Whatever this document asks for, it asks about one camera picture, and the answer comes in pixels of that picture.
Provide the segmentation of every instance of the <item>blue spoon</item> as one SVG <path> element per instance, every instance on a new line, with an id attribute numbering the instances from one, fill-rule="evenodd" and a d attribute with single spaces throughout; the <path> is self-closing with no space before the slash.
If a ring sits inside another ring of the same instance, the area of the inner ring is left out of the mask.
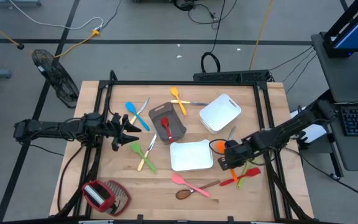
<path id="1" fill-rule="evenodd" d="M 143 121 L 142 118 L 140 118 L 140 116 L 137 114 L 136 109 L 135 109 L 135 105 L 131 102 L 127 102 L 125 104 L 125 107 L 127 108 L 127 110 L 129 110 L 130 112 L 132 112 L 137 119 L 142 123 L 143 127 L 147 130 L 150 131 L 150 128 L 147 126 L 147 124 Z"/>

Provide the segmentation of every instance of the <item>electric fan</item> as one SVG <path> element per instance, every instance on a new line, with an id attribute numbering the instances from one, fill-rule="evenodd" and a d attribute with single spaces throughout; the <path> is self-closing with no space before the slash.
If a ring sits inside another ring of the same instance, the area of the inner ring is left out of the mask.
<path id="1" fill-rule="evenodd" d="M 42 76 L 55 89 L 56 96 L 68 108 L 75 108 L 79 91 L 63 66 L 46 50 L 35 50 L 32 60 Z"/>

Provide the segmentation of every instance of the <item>wooden table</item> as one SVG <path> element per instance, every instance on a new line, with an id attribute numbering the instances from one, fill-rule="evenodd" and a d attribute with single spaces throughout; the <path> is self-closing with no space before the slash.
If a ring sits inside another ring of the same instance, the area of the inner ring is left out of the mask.
<path id="1" fill-rule="evenodd" d="M 234 139 L 239 141 L 250 133 L 259 130 L 255 98 L 251 86 L 177 86 L 182 100 L 211 102 L 219 95 L 228 94 L 242 108 L 242 113 L 237 117 L 235 123 L 227 125 L 219 134 L 210 134 L 201 124 L 199 111 L 202 106 L 185 105 L 187 115 L 184 116 L 179 105 L 175 105 L 175 110 L 182 123 L 187 127 L 185 137 L 178 142 L 192 142 L 203 139 L 227 138 L 231 128 L 236 125 Z M 75 111 L 75 117 L 81 117 L 84 113 L 93 111 L 94 101 L 98 89 L 98 82 L 83 82 L 80 98 Z M 268 83 L 268 93 L 270 97 L 273 118 L 275 124 L 283 123 L 290 118 L 287 99 L 282 83 Z M 145 151 L 155 133 L 155 128 L 148 116 L 149 110 L 174 99 L 170 93 L 170 86 L 155 85 L 114 85 L 112 88 L 112 98 L 110 108 L 113 113 L 128 114 L 125 103 L 131 101 L 136 108 L 140 108 L 144 101 L 150 97 L 150 102 L 141 114 L 145 122 L 149 124 L 150 131 L 144 130 L 142 125 L 136 121 L 135 125 L 142 128 L 141 133 L 131 133 L 140 137 L 139 144 Z M 260 91 L 262 109 L 264 111 L 265 126 L 267 116 L 263 101 L 263 94 Z M 242 189 L 237 190 L 235 184 L 225 187 L 218 185 L 208 188 L 211 198 L 206 198 L 201 194 L 193 194 L 185 200 L 177 200 L 175 194 L 178 190 L 185 189 L 182 185 L 174 184 L 170 178 L 173 170 L 170 165 L 169 146 L 165 145 L 160 138 L 157 138 L 153 150 L 149 154 L 150 160 L 157 168 L 154 174 L 145 165 L 142 172 L 136 171 L 140 162 L 140 156 L 134 154 L 129 144 L 120 147 L 118 152 L 111 149 L 112 138 L 105 139 L 101 153 L 101 161 L 98 172 L 98 180 L 115 180 L 122 184 L 130 193 L 132 202 L 128 209 L 119 217 L 114 219 L 136 219 L 138 214 L 143 214 L 145 220 L 227 220 L 227 216 L 233 216 L 236 221 L 273 221 L 272 203 L 270 199 L 269 185 L 265 166 L 260 166 L 262 173 L 257 177 L 245 180 Z M 69 158 L 78 150 L 78 142 L 69 142 L 66 147 L 62 168 Z M 289 148 L 298 150 L 295 141 L 288 144 Z M 78 187 L 78 180 L 84 158 L 83 149 L 69 165 L 62 188 L 62 204 L 64 205 Z M 301 160 L 298 155 L 283 150 L 281 152 L 283 170 L 287 189 L 293 198 L 299 203 L 301 208 L 309 216 L 313 216 L 311 209 L 308 189 Z M 198 170 L 191 172 L 181 172 L 180 174 L 191 184 L 202 186 L 215 180 L 230 179 L 229 171 L 222 171 L 214 155 L 214 166 L 208 170 Z M 236 169 L 240 174 L 242 167 Z M 57 213 L 57 189 L 53 198 L 50 214 Z M 277 198 L 280 206 L 281 217 L 284 217 L 282 196 L 277 189 Z M 85 200 L 82 200 L 81 214 L 85 213 Z M 92 218 L 112 218 L 105 213 L 92 211 Z"/>

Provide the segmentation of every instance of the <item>white plate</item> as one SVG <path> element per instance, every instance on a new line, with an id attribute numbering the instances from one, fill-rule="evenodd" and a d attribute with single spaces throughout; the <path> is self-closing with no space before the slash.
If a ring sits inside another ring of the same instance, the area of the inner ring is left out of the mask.
<path id="1" fill-rule="evenodd" d="M 208 169 L 214 165 L 209 141 L 177 143 L 170 145 L 171 167 L 174 171 Z"/>

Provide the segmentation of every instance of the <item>computer monitor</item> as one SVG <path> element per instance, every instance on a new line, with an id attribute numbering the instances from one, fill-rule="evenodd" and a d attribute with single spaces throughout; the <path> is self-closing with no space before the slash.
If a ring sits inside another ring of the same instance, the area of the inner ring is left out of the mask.
<path id="1" fill-rule="evenodd" d="M 324 37 L 324 48 L 329 57 L 349 57 L 358 52 L 358 0 L 335 22 Z"/>

